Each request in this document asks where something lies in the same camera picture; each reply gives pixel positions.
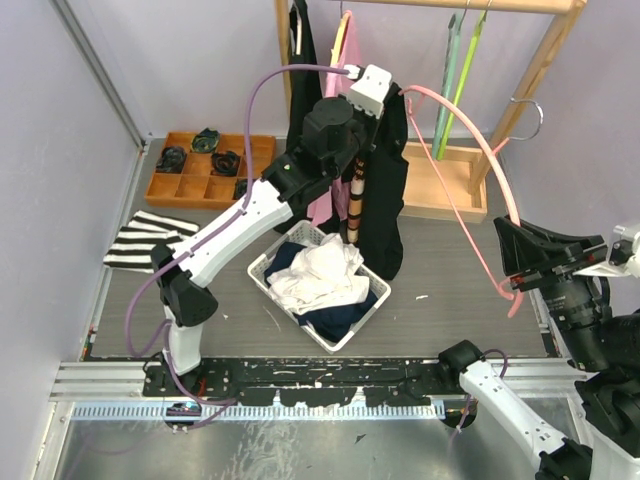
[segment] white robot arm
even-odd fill
[[[526,222],[497,218],[505,274],[514,288],[540,288],[574,367],[598,372],[576,382],[594,449],[568,440],[540,418],[493,371],[482,353],[463,341],[439,355],[441,376],[458,383],[491,412],[527,454],[536,480],[640,478],[640,314],[613,317],[608,284],[591,275],[639,276],[640,225],[614,229],[607,256],[602,237],[569,237]]]
[[[279,156],[253,184],[251,201],[244,198],[223,212],[193,237],[172,251],[158,246],[151,252],[156,271],[188,253],[179,266],[158,280],[165,313],[172,325],[169,337],[172,364],[177,375],[196,368],[201,361],[203,323],[218,307],[207,286],[229,260],[269,229],[306,211],[324,194],[354,157],[372,147],[391,85],[391,74],[370,65],[347,66],[357,80],[344,97],[319,101],[303,123],[298,144]],[[241,215],[197,251],[194,246]]]

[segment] wooden rack base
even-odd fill
[[[404,189],[404,209],[409,217],[456,220],[455,213],[435,170],[417,142],[407,143],[404,158],[409,162],[407,186]],[[447,147],[438,170],[447,183],[453,201],[465,222],[480,223],[487,216],[487,190],[482,181],[474,193],[469,193],[473,167],[480,161],[479,148]]]

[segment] wooden compartment box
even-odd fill
[[[404,208],[400,215],[455,221],[455,213],[447,194],[422,146],[417,142],[408,142],[403,156],[409,162],[409,174],[404,189]],[[487,190],[484,180],[477,193],[469,193],[471,169],[481,156],[482,150],[479,148],[448,146],[443,159],[436,160],[438,170],[444,177],[465,222],[480,223],[487,216]]]
[[[247,178],[247,159],[244,151],[244,136],[222,134],[216,152],[229,150],[240,156],[240,166],[235,177],[216,173],[211,163],[211,153],[194,153],[191,142],[197,132],[170,132],[162,149],[182,147],[187,159],[182,173],[159,173],[154,170],[144,196],[149,205],[171,208],[205,208],[224,210],[233,205],[236,181]],[[253,153],[253,178],[259,178],[276,152],[275,137],[251,135]]]

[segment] striped cloth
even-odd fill
[[[103,263],[111,268],[153,273],[151,249],[159,244],[175,245],[197,233],[195,223],[137,211],[120,229]]]

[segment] white laundry basket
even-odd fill
[[[284,242],[294,242],[305,246],[320,245],[322,239],[325,236],[326,235],[321,230],[311,226],[311,222],[309,222],[308,220],[302,220],[301,222],[298,222],[291,230],[285,233],[276,243],[271,245],[266,252],[264,252],[256,259],[256,261],[249,265],[247,273],[251,278],[253,278],[253,281],[256,282],[258,288],[262,290],[266,295],[268,295],[269,298],[271,298],[271,295],[269,295],[269,287],[267,287],[267,284],[264,281],[264,271],[269,268],[271,262],[273,262],[273,258],[280,248],[280,245],[282,245]],[[376,310],[380,308],[380,305],[382,305],[382,303],[391,293],[391,287],[389,286],[389,284],[383,281],[380,277],[378,277],[364,265],[358,269],[357,274],[369,277],[369,288],[373,291],[373,293],[375,293],[376,297],[378,297],[378,301],[373,305],[373,307],[371,307],[371,310],[369,310],[359,322],[351,325],[349,332],[342,338],[342,340],[340,340],[338,343],[333,343],[318,335],[313,326],[305,325],[301,327],[305,332],[309,334],[311,338],[313,338],[322,348],[324,348],[329,353],[335,353],[342,347],[344,347],[346,343],[356,334],[356,332],[360,330],[362,326],[371,318],[371,316],[376,313]],[[287,316],[291,320],[296,323],[296,325],[298,324],[298,320],[296,320],[293,314],[287,312],[279,302],[277,302],[273,298],[271,299],[287,314]]]

